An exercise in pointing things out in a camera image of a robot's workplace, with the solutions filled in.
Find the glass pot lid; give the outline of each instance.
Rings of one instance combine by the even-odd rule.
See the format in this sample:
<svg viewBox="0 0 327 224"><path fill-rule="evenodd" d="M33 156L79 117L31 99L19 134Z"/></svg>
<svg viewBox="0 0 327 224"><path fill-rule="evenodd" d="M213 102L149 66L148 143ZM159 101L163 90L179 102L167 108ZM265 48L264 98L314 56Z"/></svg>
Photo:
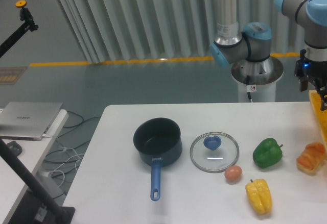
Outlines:
<svg viewBox="0 0 327 224"><path fill-rule="evenodd" d="M209 173L225 171L237 162L239 154L236 140L222 132L203 134L195 139L190 148L194 165Z"/></svg>

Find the yellow bell pepper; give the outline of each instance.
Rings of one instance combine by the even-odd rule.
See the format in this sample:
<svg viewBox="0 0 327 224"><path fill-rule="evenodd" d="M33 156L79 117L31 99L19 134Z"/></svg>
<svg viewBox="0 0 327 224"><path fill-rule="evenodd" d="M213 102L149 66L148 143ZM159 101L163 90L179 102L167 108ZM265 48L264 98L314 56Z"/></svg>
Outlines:
<svg viewBox="0 0 327 224"><path fill-rule="evenodd" d="M262 215L271 211L271 194L268 184L264 179L251 180L251 183L245 186L245 190L256 213Z"/></svg>

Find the label on robot arm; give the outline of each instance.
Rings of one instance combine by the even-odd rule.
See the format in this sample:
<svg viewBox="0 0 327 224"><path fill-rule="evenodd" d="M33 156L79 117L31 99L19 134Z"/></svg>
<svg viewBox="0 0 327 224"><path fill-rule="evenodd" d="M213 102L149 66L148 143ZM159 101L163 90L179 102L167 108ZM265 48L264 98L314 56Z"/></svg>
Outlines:
<svg viewBox="0 0 327 224"><path fill-rule="evenodd" d="M248 26L256 33L261 33L266 31L266 29L258 22L250 23Z"/></svg>
<svg viewBox="0 0 327 224"><path fill-rule="evenodd" d="M256 92L256 85L247 85L246 92Z"/></svg>
<svg viewBox="0 0 327 224"><path fill-rule="evenodd" d="M217 24L218 36L223 38L232 38L239 33L239 23L236 22L232 25Z"/></svg>

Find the blue pot handle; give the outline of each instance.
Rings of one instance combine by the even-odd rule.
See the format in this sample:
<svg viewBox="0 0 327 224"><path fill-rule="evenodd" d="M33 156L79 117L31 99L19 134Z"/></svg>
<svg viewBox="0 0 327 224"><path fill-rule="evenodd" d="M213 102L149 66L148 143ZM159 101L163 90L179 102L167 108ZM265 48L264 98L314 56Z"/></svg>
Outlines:
<svg viewBox="0 0 327 224"><path fill-rule="evenodd" d="M160 172L162 166L162 158L153 158L151 166L151 194L152 201L160 199Z"/></svg>

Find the floor mat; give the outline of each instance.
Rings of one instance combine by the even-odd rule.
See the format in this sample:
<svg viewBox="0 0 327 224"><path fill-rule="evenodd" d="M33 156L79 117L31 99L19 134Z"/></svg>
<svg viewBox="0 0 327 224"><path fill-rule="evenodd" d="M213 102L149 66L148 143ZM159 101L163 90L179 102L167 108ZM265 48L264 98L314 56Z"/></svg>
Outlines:
<svg viewBox="0 0 327 224"><path fill-rule="evenodd" d="M13 85L17 82L26 67L2 67L0 68L0 85Z"/></svg>

